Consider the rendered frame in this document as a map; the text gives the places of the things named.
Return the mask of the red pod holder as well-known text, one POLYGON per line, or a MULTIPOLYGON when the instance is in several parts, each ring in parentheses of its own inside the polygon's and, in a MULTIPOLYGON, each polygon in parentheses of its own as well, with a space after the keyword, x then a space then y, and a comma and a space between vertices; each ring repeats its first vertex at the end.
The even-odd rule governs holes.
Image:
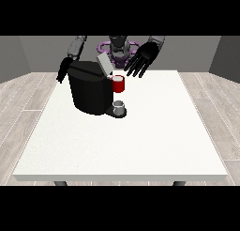
POLYGON ((122 75, 114 75, 112 77, 112 91, 121 93, 125 90, 125 77, 122 75))

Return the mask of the pale grey machine lid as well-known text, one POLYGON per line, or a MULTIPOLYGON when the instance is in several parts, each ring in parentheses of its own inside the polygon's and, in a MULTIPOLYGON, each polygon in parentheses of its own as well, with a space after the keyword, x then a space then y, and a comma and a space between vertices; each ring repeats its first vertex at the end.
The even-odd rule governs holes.
POLYGON ((97 56, 97 62, 105 76, 109 76, 113 72, 114 67, 106 53, 99 54, 97 56))

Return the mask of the grey trunk with purple rings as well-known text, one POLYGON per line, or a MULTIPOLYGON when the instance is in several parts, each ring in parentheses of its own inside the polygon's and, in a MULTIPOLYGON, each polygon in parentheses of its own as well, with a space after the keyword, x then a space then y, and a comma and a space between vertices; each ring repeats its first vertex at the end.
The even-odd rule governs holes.
POLYGON ((109 36, 108 41, 97 46, 99 54, 106 53, 117 69, 123 69, 141 47, 141 43, 129 41, 127 36, 109 36))

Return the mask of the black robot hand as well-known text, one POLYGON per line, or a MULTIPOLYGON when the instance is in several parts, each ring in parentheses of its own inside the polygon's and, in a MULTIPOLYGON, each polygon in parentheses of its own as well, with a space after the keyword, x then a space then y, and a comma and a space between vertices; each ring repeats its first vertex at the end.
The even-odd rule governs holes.
POLYGON ((157 58, 158 53, 158 45, 155 42, 144 43, 124 67, 127 76, 142 78, 148 67, 157 58))
POLYGON ((73 58, 70 57, 70 56, 65 57, 63 59, 63 61, 61 62, 60 68, 58 70, 58 74, 57 74, 57 77, 56 77, 56 80, 59 83, 62 83, 63 80, 65 79, 65 77, 67 75, 67 72, 68 72, 68 69, 69 69, 69 66, 72 62, 73 62, 73 58))

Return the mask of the black coffee machine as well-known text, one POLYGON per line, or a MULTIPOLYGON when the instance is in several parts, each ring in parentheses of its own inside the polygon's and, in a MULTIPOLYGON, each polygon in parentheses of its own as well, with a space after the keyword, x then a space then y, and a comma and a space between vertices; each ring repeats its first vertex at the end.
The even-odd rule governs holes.
POLYGON ((127 115, 126 108, 116 113, 113 107, 113 82, 104 75, 98 62, 75 60, 69 65, 67 76, 74 105, 80 111, 115 118, 127 115))

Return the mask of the small grey cup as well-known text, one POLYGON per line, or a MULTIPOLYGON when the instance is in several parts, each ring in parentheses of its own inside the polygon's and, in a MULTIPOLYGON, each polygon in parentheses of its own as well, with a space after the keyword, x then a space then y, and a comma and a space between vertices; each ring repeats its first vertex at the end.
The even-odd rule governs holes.
POLYGON ((125 112, 125 104, 121 100, 116 100, 113 104, 113 113, 117 116, 122 115, 125 112))

